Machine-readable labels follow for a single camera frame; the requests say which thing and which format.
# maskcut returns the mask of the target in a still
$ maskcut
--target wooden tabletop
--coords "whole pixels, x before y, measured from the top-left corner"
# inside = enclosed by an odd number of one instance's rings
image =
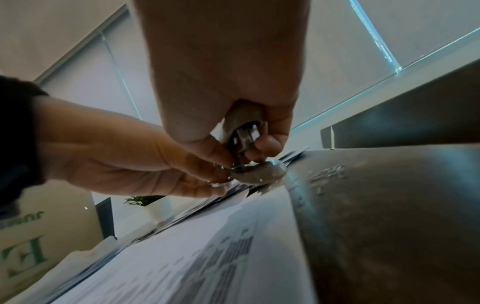
[[[322,304],[480,302],[480,145],[305,152],[284,184]]]

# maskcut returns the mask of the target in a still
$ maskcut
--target black sleeve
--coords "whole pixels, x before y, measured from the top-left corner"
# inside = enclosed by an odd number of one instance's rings
[[[35,96],[48,94],[34,83],[0,75],[0,219],[17,216],[22,190],[43,183],[32,113]]]

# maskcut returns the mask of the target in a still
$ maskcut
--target potted plant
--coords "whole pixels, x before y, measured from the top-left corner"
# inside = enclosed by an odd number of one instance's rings
[[[155,224],[166,223],[174,217],[172,204],[167,196],[132,196],[126,199],[125,204],[144,207]]]

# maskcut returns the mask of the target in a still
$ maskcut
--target hand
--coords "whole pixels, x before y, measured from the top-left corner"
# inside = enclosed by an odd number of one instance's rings
[[[211,130],[240,99],[263,106],[265,126],[246,156],[278,155],[289,136],[303,74],[307,0],[135,0],[167,133],[230,168]]]
[[[50,97],[33,103],[47,179],[104,194],[223,196],[229,174],[186,152],[159,126]]]

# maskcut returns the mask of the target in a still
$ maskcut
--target white paper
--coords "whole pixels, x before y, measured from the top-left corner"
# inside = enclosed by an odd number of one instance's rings
[[[54,304],[316,303],[287,190],[222,205],[128,247]]]

